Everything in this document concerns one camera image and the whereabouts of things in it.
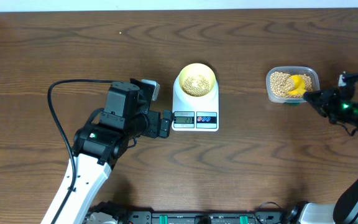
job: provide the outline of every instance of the scale display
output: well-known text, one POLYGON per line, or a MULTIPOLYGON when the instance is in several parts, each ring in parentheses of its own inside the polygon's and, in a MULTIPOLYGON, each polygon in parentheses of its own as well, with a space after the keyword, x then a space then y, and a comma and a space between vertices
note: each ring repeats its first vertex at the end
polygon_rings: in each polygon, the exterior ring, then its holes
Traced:
POLYGON ((178 124, 193 124, 193 117, 177 117, 176 123, 178 124))
POLYGON ((174 115, 174 128, 216 129, 218 126, 216 112, 176 111, 174 115))
POLYGON ((174 128, 194 128, 194 112, 191 111, 177 111, 174 113, 173 119, 174 128))

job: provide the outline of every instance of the green connector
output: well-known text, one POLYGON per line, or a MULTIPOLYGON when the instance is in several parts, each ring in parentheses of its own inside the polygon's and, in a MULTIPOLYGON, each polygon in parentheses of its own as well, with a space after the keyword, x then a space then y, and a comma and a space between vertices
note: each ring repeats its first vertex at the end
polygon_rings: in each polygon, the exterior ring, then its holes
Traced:
POLYGON ((240 216, 240 224, 248 224, 248 216, 240 216))
POLYGON ((160 224, 168 224, 168 215, 160 215, 160 224))

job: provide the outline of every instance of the yellow bowl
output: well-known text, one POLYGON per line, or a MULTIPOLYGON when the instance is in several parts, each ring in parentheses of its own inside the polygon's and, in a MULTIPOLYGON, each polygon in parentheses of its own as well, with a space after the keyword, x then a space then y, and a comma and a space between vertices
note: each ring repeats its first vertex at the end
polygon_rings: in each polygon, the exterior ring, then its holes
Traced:
POLYGON ((187 65, 185 68, 183 68, 179 73, 179 85, 180 88, 186 92, 186 90, 183 87, 183 84, 185 80, 188 78, 194 78, 193 80, 193 86, 197 87, 197 81, 205 78, 205 80, 208 82, 209 90, 206 94, 211 92, 211 90, 215 86, 216 78, 215 74, 208 66, 202 64, 202 63, 192 63, 190 65, 187 65))

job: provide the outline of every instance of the digital kitchen scale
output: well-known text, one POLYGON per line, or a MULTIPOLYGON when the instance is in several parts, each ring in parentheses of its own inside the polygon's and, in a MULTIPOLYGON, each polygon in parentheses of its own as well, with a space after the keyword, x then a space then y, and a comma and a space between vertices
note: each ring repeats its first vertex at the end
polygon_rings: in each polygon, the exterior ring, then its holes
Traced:
POLYGON ((186 66, 173 84, 173 122, 175 131, 217 131, 219 129, 219 88, 215 74, 206 65, 194 63, 186 66), (191 96, 183 90, 189 87, 195 94, 208 92, 203 96, 191 96), (208 90, 198 85, 209 85, 208 90))

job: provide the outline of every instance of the white scale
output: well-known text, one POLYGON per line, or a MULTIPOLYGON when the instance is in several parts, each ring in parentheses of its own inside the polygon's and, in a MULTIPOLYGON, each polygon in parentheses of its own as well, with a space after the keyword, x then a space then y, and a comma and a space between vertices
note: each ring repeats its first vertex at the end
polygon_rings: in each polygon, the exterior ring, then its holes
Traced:
POLYGON ((175 131, 217 131, 219 129, 219 88, 213 71, 206 65, 194 63, 186 66, 173 84, 173 122, 175 131), (181 76, 202 74, 214 82, 212 90, 204 96, 191 96, 180 86, 181 76))

